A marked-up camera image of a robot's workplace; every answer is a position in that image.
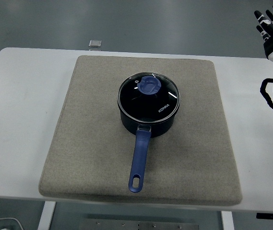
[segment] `lid handle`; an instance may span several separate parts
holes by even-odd
[[[138,90],[146,95],[157,93],[161,88],[161,82],[154,76],[144,76],[140,83],[137,84]]]

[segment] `saucepan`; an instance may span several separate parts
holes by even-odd
[[[180,94],[168,77],[142,72],[122,83],[117,102],[123,125],[136,136],[128,187],[137,193],[144,182],[150,138],[170,129],[179,109]]]

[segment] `blue handle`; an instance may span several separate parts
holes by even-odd
[[[150,131],[146,130],[136,131],[134,155],[129,179],[129,190],[134,193],[138,193],[142,189],[150,137],[151,137]],[[135,180],[136,184],[138,181],[137,187],[133,187],[133,180]]]

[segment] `beige mat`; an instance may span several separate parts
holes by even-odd
[[[181,104],[151,139],[143,189],[128,189],[135,136],[117,93],[139,72],[174,81]],[[80,56],[42,172],[44,196],[90,201],[234,205],[242,199],[214,65],[206,60]]]

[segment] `handle hang hole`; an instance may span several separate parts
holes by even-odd
[[[133,188],[138,188],[139,186],[140,186],[140,178],[138,176],[135,176],[133,178],[132,187]]]

